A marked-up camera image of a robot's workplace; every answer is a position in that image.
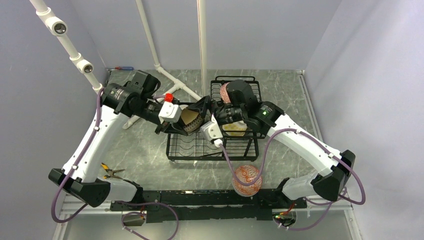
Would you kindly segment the brown glazed bowl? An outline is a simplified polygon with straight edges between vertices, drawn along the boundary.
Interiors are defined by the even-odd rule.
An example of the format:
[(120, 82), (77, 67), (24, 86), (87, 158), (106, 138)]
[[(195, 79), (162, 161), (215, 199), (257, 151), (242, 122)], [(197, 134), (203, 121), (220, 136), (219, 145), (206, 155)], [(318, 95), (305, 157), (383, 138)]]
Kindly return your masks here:
[(183, 129), (190, 135), (200, 129), (204, 123), (205, 117), (199, 112), (184, 108), (181, 112), (180, 118), (183, 122)]

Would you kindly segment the blue yellow patterned bowl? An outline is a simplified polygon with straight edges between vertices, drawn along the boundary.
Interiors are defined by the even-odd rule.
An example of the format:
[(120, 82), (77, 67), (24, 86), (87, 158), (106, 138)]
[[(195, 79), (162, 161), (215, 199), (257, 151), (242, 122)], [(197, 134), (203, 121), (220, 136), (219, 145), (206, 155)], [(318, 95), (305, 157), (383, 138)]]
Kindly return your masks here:
[(223, 132), (232, 137), (242, 137), (246, 134), (248, 126), (243, 121), (228, 123), (221, 126)]

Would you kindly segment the red patterned bowl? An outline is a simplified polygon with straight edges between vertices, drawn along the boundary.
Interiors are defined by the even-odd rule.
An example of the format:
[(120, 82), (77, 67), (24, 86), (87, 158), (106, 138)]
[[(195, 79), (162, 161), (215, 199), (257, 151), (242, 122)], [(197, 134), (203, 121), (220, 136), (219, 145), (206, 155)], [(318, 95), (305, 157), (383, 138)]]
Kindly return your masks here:
[(228, 103), (231, 102), (230, 97), (229, 97), (228, 92), (227, 92), (228, 84), (229, 83), (227, 82), (220, 87), (220, 98), (225, 104), (228, 104)]

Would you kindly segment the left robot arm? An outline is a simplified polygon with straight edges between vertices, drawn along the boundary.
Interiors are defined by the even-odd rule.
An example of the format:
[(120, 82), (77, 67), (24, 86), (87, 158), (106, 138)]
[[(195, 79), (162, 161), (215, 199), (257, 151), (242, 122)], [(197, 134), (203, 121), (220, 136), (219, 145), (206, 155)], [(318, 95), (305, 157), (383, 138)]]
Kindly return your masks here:
[(113, 177), (100, 179), (98, 169), (113, 138), (133, 116), (160, 125), (161, 108), (153, 108), (156, 100), (164, 99), (180, 89), (179, 80), (173, 81), (171, 89), (156, 95), (161, 82), (153, 75), (137, 70), (125, 84), (109, 82), (100, 88), (96, 97), (96, 113), (82, 142), (73, 156), (62, 168), (53, 168), (48, 178), (58, 185), (60, 191), (76, 197), (85, 206), (98, 207), (104, 201), (124, 202), (131, 210), (144, 203), (143, 188), (130, 180)]

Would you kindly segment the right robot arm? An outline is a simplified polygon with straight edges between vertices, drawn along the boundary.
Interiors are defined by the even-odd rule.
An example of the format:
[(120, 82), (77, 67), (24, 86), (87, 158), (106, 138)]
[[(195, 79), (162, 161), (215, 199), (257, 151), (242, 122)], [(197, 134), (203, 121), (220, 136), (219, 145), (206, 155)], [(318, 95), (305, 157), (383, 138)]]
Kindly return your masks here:
[(276, 203), (289, 207), (296, 199), (319, 195), (323, 199), (335, 202), (342, 199), (342, 190), (350, 175), (353, 175), (355, 154), (349, 150), (339, 150), (326, 146), (322, 141), (310, 135), (286, 114), (281, 108), (269, 101), (260, 101), (251, 85), (242, 80), (229, 81), (222, 86), (227, 100), (215, 102), (208, 96), (195, 104), (188, 105), (184, 111), (202, 114), (211, 113), (203, 130), (217, 147), (223, 148), (219, 126), (244, 122), (254, 132), (266, 135), (269, 141), (277, 140), (286, 145), (314, 168), (314, 173), (282, 181), (280, 190), (275, 194)]

